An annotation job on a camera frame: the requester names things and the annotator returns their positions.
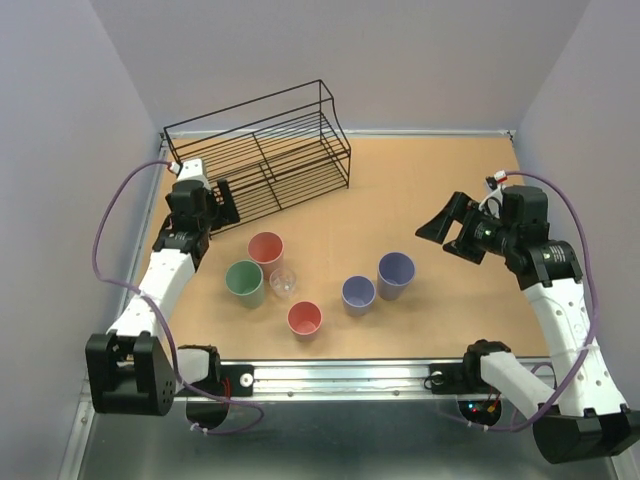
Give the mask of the tall pink cup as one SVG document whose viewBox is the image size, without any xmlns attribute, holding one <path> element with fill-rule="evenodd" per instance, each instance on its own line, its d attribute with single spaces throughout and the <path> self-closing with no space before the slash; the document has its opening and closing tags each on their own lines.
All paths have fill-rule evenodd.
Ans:
<svg viewBox="0 0 640 480">
<path fill-rule="evenodd" d="M 250 259 L 261 267 L 266 280 L 284 264 L 284 243 L 274 232 L 257 233 L 249 240 L 247 250 Z"/>
</svg>

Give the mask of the tall green cup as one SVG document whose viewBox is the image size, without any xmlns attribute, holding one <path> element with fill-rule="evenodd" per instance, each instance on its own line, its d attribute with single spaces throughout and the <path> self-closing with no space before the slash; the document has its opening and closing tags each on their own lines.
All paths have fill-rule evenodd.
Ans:
<svg viewBox="0 0 640 480">
<path fill-rule="evenodd" d="M 246 308 L 256 309 L 265 300 L 263 272 L 252 260 L 241 260 L 232 264 L 226 272 L 225 284 Z"/>
</svg>

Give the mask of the tall purple cup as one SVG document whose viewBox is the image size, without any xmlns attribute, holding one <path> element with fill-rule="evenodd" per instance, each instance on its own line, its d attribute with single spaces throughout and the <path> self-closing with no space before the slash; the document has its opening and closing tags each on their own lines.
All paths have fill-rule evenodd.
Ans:
<svg viewBox="0 0 640 480">
<path fill-rule="evenodd" d="M 397 300 L 413 281 L 416 267 L 413 260 L 402 252 L 389 252 L 382 256 L 377 267 L 377 292 L 387 301 Z"/>
</svg>

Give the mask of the short purple cup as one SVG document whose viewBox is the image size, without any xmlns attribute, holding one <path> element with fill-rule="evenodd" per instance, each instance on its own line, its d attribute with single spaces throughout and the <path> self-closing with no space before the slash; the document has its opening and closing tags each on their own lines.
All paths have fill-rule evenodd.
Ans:
<svg viewBox="0 0 640 480">
<path fill-rule="evenodd" d="M 352 317 L 366 315 L 376 298 L 374 283 L 367 277 L 356 275 L 345 280 L 341 290 L 345 312 Z"/>
</svg>

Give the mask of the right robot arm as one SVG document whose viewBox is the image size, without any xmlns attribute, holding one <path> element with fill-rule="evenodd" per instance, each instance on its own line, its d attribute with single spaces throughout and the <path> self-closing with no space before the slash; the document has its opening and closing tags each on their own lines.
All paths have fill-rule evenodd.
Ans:
<svg viewBox="0 0 640 480">
<path fill-rule="evenodd" d="M 525 368 L 504 343 L 478 340 L 460 363 L 436 370 L 431 390 L 505 395 L 551 464 L 617 456 L 638 442 L 639 414 L 596 344 L 595 305 L 585 301 L 582 264 L 569 243 L 550 239 L 547 213 L 547 195 L 537 187 L 504 188 L 498 215 L 456 192 L 415 234 L 475 264 L 488 253 L 504 258 L 542 328 L 557 387 Z"/>
</svg>

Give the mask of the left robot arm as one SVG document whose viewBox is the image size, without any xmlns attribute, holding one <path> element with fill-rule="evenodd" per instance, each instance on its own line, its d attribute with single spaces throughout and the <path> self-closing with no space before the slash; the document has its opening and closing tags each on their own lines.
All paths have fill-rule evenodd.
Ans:
<svg viewBox="0 0 640 480">
<path fill-rule="evenodd" d="M 170 212 L 142 281 L 125 287 L 132 294 L 128 306 L 107 332 L 91 335 L 85 346 L 99 413 L 164 416 L 190 384 L 202 394 L 229 390 L 217 348 L 172 344 L 168 320 L 209 248 L 211 231 L 231 217 L 201 176 L 176 181 L 165 200 Z"/>
</svg>

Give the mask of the clear glass cup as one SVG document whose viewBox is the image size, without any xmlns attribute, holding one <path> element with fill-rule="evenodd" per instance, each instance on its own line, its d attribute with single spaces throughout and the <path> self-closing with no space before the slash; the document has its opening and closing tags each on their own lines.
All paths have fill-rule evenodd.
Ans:
<svg viewBox="0 0 640 480">
<path fill-rule="evenodd" d="M 269 284 L 279 298 L 288 299 L 294 294 L 297 276 L 293 270 L 287 267 L 279 267 L 271 273 Z"/>
</svg>

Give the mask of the short red cup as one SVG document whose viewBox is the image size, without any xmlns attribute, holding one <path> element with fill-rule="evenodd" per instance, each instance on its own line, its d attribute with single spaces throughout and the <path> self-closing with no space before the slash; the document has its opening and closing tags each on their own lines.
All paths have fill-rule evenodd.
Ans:
<svg viewBox="0 0 640 480">
<path fill-rule="evenodd" d="M 300 301 L 287 313 L 287 324 L 298 341 L 312 341 L 323 322 L 321 309 L 313 302 Z"/>
</svg>

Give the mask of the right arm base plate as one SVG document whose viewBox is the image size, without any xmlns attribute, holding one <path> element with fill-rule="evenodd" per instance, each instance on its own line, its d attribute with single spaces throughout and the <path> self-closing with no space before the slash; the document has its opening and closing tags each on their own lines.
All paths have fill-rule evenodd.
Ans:
<svg viewBox="0 0 640 480">
<path fill-rule="evenodd" d="M 485 393 L 485 386 L 462 362 L 436 362 L 429 365 L 423 385 L 434 395 Z"/>
</svg>

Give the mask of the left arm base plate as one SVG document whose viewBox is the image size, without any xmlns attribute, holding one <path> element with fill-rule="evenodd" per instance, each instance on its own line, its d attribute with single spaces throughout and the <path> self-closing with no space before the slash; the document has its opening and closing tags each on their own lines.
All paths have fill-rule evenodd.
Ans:
<svg viewBox="0 0 640 480">
<path fill-rule="evenodd" d="M 202 379 L 196 379 L 196 375 L 203 371 L 203 367 L 181 365 L 180 373 L 190 384 L 208 394 L 238 398 L 249 398 L 253 395 L 255 368 L 252 364 L 222 363 L 210 369 L 213 372 Z"/>
</svg>

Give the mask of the aluminium mounting rail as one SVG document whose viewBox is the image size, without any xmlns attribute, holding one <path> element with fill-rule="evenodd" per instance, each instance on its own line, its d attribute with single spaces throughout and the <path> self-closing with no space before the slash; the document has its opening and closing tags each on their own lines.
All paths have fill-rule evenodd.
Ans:
<svg viewBox="0 0 640 480">
<path fill-rule="evenodd" d="M 423 382 L 429 365 L 462 362 L 459 359 L 400 360 L 282 360 L 224 361 L 254 366 L 253 395 L 238 400 L 254 402 L 421 400 L 434 397 L 494 398 L 495 387 L 485 393 L 434 395 Z"/>
</svg>

